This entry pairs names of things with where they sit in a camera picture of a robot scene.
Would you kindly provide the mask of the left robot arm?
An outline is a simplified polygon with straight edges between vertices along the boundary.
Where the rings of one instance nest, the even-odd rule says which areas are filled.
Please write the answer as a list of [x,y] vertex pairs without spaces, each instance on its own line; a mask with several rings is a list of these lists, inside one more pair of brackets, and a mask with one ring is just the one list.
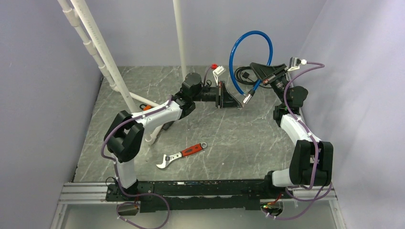
[[196,108],[196,102],[214,102],[217,108],[242,107],[227,91],[223,81],[215,86],[205,85],[199,74],[190,73],[180,90],[163,104],[138,113],[122,111],[116,115],[102,144],[102,149],[107,149],[111,155],[107,156],[104,152],[101,155],[114,162],[116,181],[120,185],[118,194],[124,200],[132,200],[138,192],[135,157],[144,135],[165,123],[185,118]]

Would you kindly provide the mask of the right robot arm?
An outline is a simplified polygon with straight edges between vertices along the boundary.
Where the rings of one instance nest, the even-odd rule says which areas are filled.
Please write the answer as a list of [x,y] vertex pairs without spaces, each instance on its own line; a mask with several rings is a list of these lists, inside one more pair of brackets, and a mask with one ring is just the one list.
[[268,66],[253,62],[250,68],[263,84],[271,86],[281,100],[273,111],[273,119],[295,146],[289,167],[268,173],[269,181],[263,185],[264,194],[275,198],[282,187],[330,185],[333,145],[315,136],[300,115],[308,90],[292,86],[292,81],[287,79],[285,64]]

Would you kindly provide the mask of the blue cable lock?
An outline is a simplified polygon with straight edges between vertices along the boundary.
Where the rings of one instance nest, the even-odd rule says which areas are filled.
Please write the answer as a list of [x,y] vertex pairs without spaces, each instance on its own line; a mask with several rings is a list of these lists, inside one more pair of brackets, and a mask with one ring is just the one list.
[[231,48],[229,55],[229,73],[231,81],[239,94],[244,98],[241,102],[242,106],[247,105],[255,95],[256,90],[260,87],[262,80],[257,78],[250,81],[249,90],[244,91],[237,80],[234,60],[237,60],[237,65],[248,66],[248,63],[254,61],[264,61],[266,65],[270,65],[273,60],[273,43],[269,35],[263,31],[253,30],[241,35]]

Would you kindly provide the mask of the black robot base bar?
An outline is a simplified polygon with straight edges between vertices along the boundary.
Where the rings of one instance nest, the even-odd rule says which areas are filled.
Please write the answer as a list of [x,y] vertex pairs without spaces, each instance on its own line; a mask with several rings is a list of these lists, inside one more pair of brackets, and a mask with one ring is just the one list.
[[242,208],[260,210],[267,202],[288,198],[283,187],[265,179],[140,181],[123,194],[117,182],[107,185],[107,202],[139,204],[141,213],[161,210]]

